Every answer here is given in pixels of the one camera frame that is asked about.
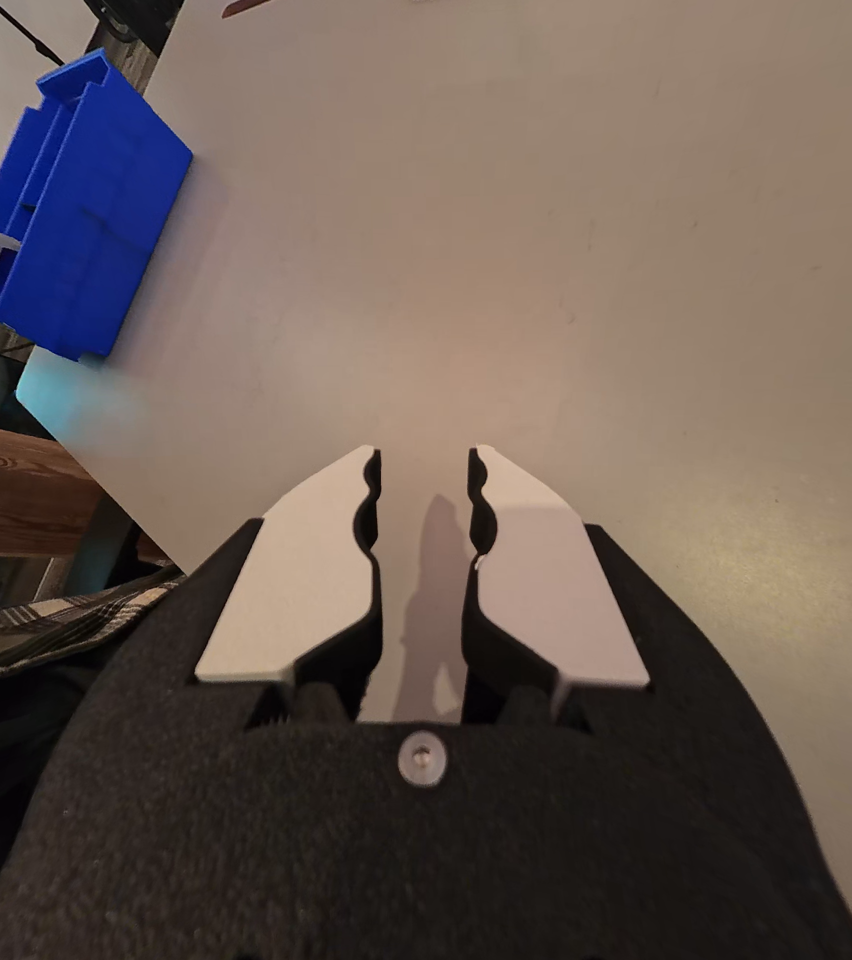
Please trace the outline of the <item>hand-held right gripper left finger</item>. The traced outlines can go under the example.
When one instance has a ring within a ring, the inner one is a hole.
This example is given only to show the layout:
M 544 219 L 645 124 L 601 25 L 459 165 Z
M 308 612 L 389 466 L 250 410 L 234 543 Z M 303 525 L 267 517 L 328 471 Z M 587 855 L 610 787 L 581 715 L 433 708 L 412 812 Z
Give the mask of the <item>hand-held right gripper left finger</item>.
M 194 668 L 204 684 L 325 684 L 358 718 L 383 652 L 373 547 L 382 455 L 361 445 L 300 482 L 258 532 Z

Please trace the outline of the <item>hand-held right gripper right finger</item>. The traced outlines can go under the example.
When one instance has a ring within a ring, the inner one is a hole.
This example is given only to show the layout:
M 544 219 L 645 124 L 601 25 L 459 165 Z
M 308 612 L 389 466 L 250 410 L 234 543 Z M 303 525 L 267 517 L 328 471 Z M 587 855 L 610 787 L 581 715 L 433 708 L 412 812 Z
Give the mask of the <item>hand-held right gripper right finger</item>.
M 463 721 L 491 722 L 523 687 L 552 716 L 574 691 L 647 690 L 649 670 L 576 510 L 488 444 L 469 450 L 467 494 Z

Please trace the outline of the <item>blue divided parts bin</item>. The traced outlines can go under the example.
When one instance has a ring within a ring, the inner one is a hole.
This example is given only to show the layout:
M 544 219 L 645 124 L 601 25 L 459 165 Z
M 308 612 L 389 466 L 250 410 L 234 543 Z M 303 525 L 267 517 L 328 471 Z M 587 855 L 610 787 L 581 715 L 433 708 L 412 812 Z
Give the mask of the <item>blue divided parts bin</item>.
M 70 361 L 117 339 L 192 151 L 101 49 L 36 82 L 0 163 L 0 324 Z

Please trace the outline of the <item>person's plaid shirt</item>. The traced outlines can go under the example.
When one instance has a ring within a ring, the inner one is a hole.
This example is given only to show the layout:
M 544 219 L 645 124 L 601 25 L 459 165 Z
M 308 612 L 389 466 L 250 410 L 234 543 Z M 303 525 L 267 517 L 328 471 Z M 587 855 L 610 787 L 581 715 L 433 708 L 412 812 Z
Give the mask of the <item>person's plaid shirt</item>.
M 185 579 L 165 566 L 93 594 L 0 608 L 0 679 L 120 639 Z

